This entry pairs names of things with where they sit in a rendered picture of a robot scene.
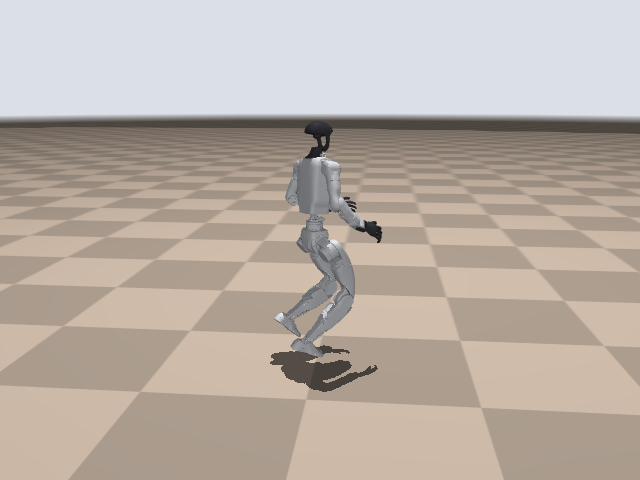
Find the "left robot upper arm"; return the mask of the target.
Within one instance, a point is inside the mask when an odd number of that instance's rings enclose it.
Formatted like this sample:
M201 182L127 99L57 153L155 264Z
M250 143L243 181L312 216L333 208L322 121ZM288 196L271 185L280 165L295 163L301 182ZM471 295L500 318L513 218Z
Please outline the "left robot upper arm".
M293 167L293 174L292 174L292 178L291 181L289 183L287 192L286 192L286 200L290 205L297 205L298 204L298 199L297 199L297 174L298 174L298 164L299 161L296 161Z

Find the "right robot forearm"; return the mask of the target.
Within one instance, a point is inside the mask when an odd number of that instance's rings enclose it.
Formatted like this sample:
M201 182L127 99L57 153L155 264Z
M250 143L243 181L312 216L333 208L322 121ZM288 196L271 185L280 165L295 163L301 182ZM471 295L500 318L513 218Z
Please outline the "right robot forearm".
M340 208L342 209L342 211L339 211L339 217L341 219L344 219L348 223L348 225L355 230L357 227L365 229L365 221L360 219L355 213L352 212L351 208L343 198L339 198L338 203Z

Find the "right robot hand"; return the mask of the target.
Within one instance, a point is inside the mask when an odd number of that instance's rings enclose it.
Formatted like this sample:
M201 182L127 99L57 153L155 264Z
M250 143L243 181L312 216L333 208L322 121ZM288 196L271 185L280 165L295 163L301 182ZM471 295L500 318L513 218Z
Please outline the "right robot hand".
M376 224L377 224L376 221L372 221L372 222L365 221L365 229L361 227L357 227L356 230L361 232L366 231L369 235L378 239L377 243L379 243L382 238L382 231L381 231L382 228L380 226L377 226Z

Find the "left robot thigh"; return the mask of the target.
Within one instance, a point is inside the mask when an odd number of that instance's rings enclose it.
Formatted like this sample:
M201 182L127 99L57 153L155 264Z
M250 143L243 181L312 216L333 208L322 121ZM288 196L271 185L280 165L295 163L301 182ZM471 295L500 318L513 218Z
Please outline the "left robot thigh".
M330 262L325 262L318 253L310 252L306 248L304 248L302 245L301 236L296 243L302 251L304 251L305 253L309 252L312 261L314 262L316 267L323 273L324 278L321 280L319 288L323 289L326 295L334 294L337 290L337 283L336 278L330 268Z

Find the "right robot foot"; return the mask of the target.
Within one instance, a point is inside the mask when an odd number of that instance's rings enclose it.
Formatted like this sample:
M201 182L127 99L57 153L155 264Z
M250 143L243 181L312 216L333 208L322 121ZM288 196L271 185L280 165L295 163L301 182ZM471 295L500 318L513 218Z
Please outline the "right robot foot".
M304 343L306 339L296 339L292 344L291 344L291 348L293 348L296 351L299 352L304 352L304 353L308 353L310 355L313 356L317 356L317 357L323 357L324 353L322 351L320 351L318 348L316 348L314 346L314 344L312 343L311 345L306 345ZM309 343L311 343L312 341L310 341ZM307 343L307 341L306 341Z

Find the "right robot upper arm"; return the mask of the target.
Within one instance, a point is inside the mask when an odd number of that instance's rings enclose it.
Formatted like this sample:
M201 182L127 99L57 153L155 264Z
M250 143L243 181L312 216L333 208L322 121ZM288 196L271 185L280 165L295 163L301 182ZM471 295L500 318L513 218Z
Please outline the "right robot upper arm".
M342 211L338 203L339 198L342 198L340 197L340 165L337 162L328 160L322 160L321 163L321 171L326 177L327 190L329 193L329 209L333 212Z

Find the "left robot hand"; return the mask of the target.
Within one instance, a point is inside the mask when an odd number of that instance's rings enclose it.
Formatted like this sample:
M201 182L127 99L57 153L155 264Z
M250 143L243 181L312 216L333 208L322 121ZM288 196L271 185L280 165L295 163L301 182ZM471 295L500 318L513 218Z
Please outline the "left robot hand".
M349 199L350 199L350 197L343 197L343 199L344 199L344 200L349 200ZM353 201L346 201L346 203L351 203L351 204L355 204L355 205L356 205L356 202L353 202ZM349 207L353 207L353 208L357 209L357 207L356 207L356 206L351 205L351 204L348 204L348 206L349 206ZM354 213L356 212L356 211L355 211L354 209L352 209L352 208L351 208L351 210L352 210ZM331 210L329 210L329 212L332 212L332 211L331 211ZM339 213L339 212L338 212L338 213Z

